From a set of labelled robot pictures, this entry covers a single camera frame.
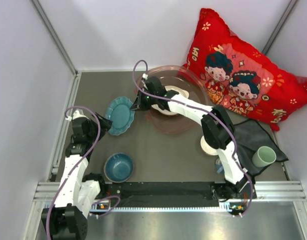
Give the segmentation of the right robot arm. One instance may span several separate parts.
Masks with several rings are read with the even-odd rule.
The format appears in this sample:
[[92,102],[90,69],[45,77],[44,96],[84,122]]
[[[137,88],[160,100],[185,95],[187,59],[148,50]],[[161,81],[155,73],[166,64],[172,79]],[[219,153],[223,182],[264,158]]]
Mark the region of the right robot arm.
[[254,184],[247,170],[240,164],[237,150],[238,144],[234,136],[234,126],[226,110],[221,106],[209,106],[190,100],[175,90],[166,90],[161,81],[146,74],[141,79],[140,87],[133,79],[138,90],[137,97],[130,108],[132,111],[147,111],[153,105],[182,115],[202,128],[204,140],[216,150],[224,169],[224,179],[227,183],[227,193],[240,197],[249,185],[249,198],[254,196]]

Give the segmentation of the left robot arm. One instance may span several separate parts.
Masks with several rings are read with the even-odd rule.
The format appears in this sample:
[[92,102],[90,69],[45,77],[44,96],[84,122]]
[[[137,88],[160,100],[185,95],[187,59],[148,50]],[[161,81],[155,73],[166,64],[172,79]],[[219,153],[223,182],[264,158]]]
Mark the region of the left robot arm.
[[100,175],[84,177],[95,144],[112,126],[98,113],[92,115],[94,119],[77,109],[68,117],[73,134],[65,149],[63,174],[51,204],[41,213],[49,240],[84,240],[92,204],[106,195],[107,186],[101,183]]

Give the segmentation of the teal scalloped ceramic plate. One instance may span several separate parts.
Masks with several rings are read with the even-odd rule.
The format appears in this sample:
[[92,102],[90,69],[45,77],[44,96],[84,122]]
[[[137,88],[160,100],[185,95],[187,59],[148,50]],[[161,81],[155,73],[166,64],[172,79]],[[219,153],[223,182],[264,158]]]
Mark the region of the teal scalloped ceramic plate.
[[112,136],[119,136],[125,133],[132,125],[135,112],[130,110],[133,105],[126,96],[120,96],[111,101],[105,112],[105,118],[112,122],[108,131]]

